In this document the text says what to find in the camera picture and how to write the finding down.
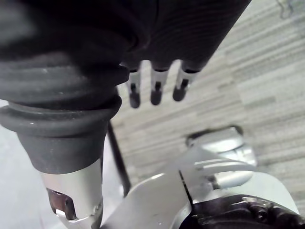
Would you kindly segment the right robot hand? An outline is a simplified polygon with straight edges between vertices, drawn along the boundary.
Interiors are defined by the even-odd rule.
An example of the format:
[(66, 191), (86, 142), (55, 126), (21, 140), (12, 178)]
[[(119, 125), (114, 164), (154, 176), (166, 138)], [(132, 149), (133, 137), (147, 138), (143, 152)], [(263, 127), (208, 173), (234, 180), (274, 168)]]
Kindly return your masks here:
[(151, 103), (181, 61), (181, 101), (247, 0), (3, 0), (0, 123), (39, 171), (50, 206), (69, 229), (102, 221), (104, 139), (128, 86), (140, 105), (141, 62), (152, 66)]

